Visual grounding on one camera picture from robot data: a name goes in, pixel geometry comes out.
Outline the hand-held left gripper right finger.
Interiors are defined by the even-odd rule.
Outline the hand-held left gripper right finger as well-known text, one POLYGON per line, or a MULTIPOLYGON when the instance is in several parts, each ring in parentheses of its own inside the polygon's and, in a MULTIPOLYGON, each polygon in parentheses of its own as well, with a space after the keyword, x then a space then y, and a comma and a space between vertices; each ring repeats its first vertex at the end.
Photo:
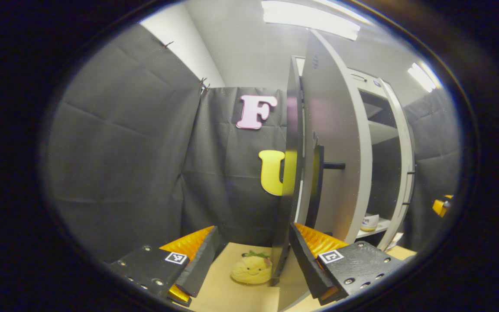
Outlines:
POLYGON ((405 263, 366 241, 348 244, 295 222, 289 239, 311 296, 321 306, 362 292, 405 263))

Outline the white and grey shoe cabinet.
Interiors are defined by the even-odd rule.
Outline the white and grey shoe cabinet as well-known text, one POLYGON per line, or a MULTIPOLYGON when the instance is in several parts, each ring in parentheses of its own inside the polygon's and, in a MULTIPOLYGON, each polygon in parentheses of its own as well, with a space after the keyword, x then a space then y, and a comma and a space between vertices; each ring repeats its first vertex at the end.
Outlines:
MULTIPOLYGON (((281 206, 275 221, 279 224, 273 238, 272 282, 277 284, 285 276, 285 264, 290 246, 290 225, 301 217, 301 188, 304 180, 304 123, 300 77, 296 57, 292 57, 287 86, 287 141, 281 206)), ((379 215, 383 229, 372 231, 372 236, 382 234, 388 229, 390 218, 395 209, 401 178, 401 152, 395 117, 387 98, 379 97, 358 89, 368 119, 372 140, 372 179, 366 214, 379 215)), ((357 241, 368 241, 370 234, 360 230, 357 241)), ((378 248, 380 241, 374 245, 378 248)))

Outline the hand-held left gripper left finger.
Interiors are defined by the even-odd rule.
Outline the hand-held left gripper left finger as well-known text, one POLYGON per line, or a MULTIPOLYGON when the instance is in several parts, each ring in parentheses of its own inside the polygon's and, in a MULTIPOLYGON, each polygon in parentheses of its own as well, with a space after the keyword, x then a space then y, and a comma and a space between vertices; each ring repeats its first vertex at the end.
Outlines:
POLYGON ((188 307, 198 296, 220 245, 216 226, 161 247, 144 245, 110 264, 110 270, 149 296, 188 307))

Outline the small ceiling light panel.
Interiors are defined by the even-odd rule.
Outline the small ceiling light panel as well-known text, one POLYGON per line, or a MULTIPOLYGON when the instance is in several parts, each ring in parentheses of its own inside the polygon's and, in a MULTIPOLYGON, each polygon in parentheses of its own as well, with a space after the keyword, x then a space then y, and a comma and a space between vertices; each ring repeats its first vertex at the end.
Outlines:
POLYGON ((408 73, 428 93, 431 93, 436 89, 442 89, 440 80, 427 65, 418 65, 418 63, 412 63, 411 67, 408 69, 408 73))

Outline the white shoe with yellow sole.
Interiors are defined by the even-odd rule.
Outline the white shoe with yellow sole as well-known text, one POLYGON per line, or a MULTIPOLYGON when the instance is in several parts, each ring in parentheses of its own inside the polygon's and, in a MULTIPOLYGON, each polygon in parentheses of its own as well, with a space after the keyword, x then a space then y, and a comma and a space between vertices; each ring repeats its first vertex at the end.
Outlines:
POLYGON ((364 232, 376 231, 379 224, 380 216, 378 214, 366 214, 363 217, 360 230, 364 232))

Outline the black backdrop cloth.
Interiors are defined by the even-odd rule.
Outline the black backdrop cloth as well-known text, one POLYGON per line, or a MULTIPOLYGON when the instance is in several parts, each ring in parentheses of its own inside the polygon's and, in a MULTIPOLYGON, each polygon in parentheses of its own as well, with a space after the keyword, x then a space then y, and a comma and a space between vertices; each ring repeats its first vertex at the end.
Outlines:
MULTIPOLYGON (((217 226, 223 241, 273 247, 287 141, 287 86, 311 30, 216 29, 190 52, 226 71, 201 83, 149 22, 99 48, 68 83, 48 130, 48 189, 77 241, 109 263, 143 244, 217 226)), ((321 33, 346 64, 372 46, 321 33)), ((464 138, 447 91, 403 107, 414 153, 411 207, 457 189, 464 138)))

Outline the long ceiling light panel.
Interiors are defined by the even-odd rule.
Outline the long ceiling light panel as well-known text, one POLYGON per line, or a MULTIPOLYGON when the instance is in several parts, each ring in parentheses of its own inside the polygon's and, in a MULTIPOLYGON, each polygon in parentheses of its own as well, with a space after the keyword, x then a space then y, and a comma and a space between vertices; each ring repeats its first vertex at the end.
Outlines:
POLYGON ((351 41, 358 38, 360 30, 358 24, 329 12, 283 1, 266 0, 262 1, 261 5, 265 23, 302 26, 335 34, 351 41))

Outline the white cabinet drawer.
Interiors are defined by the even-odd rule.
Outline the white cabinet drawer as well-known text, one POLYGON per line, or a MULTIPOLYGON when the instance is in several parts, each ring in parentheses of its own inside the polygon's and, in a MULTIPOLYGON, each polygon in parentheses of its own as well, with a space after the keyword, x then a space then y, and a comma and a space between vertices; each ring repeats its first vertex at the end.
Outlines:
POLYGON ((353 83, 358 89, 379 97, 388 98, 380 83, 380 79, 356 69, 348 68, 348 70, 353 79, 353 83))

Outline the white shoe cabinet door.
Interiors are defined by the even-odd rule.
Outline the white shoe cabinet door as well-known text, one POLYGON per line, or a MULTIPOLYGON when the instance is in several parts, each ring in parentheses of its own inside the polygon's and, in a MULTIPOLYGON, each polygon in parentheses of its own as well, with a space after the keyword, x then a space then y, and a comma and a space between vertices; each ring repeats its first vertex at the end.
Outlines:
POLYGON ((305 225, 311 193, 313 150, 324 146, 324 160, 344 162, 345 170, 325 169, 315 230, 356 243, 372 179, 372 140, 366 110, 348 67, 325 36, 311 30, 300 77, 303 95, 304 180, 301 217, 305 225))
POLYGON ((384 233, 378 245, 378 248, 380 250, 386 251, 388 246, 396 236, 400 225, 402 225, 402 222, 404 221, 408 208, 411 204, 415 176, 415 164, 409 126, 404 115, 402 105, 400 104, 398 97, 396 96, 389 83, 387 83, 383 79, 380 79, 380 84, 387 95, 390 108, 392 109, 395 117, 401 152, 401 178, 398 197, 396 200, 394 212, 392 214, 392 217, 390 218, 388 229, 386 229, 386 232, 384 233))

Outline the yellow plush toy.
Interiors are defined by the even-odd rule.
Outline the yellow plush toy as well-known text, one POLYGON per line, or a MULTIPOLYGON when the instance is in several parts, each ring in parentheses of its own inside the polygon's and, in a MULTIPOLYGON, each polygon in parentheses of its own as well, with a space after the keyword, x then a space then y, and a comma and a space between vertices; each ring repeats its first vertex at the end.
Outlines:
POLYGON ((265 252, 249 250, 234 264, 230 277, 235 282, 249 285, 269 282, 272 277, 271 257, 265 252))

